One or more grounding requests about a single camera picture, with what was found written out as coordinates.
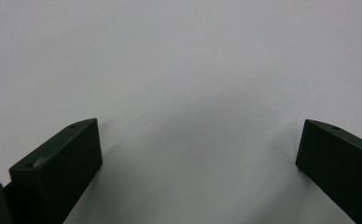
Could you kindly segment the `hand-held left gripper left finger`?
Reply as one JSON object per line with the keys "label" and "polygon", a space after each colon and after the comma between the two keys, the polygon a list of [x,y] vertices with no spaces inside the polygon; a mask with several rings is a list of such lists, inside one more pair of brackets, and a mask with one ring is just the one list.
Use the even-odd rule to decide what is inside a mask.
{"label": "hand-held left gripper left finger", "polygon": [[14,220],[63,224],[102,164],[98,120],[65,127],[9,169]]}

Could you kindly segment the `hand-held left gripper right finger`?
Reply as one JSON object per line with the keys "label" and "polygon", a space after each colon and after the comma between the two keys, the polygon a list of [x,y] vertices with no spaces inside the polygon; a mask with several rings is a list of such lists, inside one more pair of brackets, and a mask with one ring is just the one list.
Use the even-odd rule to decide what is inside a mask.
{"label": "hand-held left gripper right finger", "polygon": [[362,224],[361,138],[337,126],[307,119],[296,165],[352,221]]}

